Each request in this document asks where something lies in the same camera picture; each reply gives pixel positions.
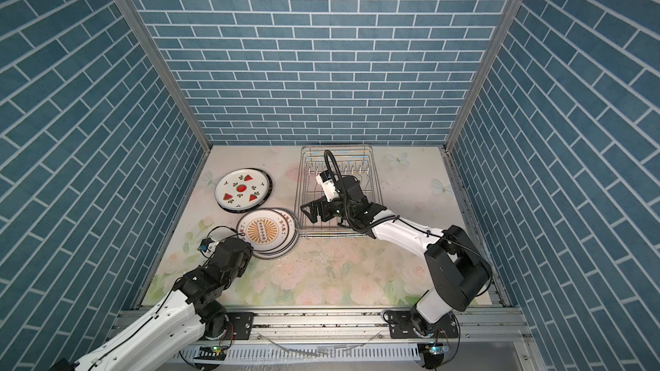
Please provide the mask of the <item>red rim white plate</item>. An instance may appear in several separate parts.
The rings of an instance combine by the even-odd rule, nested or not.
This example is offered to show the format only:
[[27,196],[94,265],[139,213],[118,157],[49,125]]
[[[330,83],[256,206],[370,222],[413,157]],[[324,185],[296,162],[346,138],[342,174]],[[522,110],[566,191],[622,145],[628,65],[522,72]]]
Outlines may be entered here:
[[299,234],[299,224],[297,221],[297,218],[290,213],[290,211],[283,209],[283,208],[270,208],[270,211],[278,212],[289,224],[289,236],[285,240],[285,243],[283,246],[279,247],[275,251],[271,252],[258,252],[255,251],[254,255],[259,258],[259,259],[278,259],[285,254],[288,254],[295,245],[297,245],[297,242],[300,238]]

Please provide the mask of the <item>sunburst white plate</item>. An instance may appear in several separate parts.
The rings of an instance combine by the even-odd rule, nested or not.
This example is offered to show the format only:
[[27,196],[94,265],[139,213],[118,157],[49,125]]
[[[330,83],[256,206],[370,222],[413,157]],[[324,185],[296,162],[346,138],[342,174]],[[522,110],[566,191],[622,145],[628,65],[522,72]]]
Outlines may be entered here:
[[257,211],[247,235],[254,242],[254,250],[260,258],[276,259],[296,244],[297,226],[287,211]]
[[247,213],[236,227],[240,237],[256,252],[274,252],[290,240],[292,229],[278,211],[257,210]]

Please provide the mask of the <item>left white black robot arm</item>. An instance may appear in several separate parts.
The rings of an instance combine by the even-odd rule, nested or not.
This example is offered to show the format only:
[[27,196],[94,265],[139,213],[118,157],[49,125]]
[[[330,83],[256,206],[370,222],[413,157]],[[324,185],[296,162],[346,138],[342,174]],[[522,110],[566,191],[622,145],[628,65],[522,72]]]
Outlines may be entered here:
[[161,302],[121,333],[50,369],[155,370],[201,338],[223,338],[232,325],[218,298],[247,270],[253,252],[236,236],[221,240],[204,264],[178,278]]

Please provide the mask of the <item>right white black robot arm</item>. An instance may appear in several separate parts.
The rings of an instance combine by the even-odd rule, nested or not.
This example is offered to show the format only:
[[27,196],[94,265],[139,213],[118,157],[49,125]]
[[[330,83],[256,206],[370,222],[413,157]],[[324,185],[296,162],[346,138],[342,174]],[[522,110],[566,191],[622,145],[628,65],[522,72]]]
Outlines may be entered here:
[[433,287],[411,309],[412,327],[419,335],[434,333],[440,319],[465,311],[488,288],[493,270],[462,228],[413,223],[369,201],[352,175],[336,178],[325,171],[316,180],[323,195],[300,206],[311,223],[338,218],[356,233],[387,241],[426,261]]

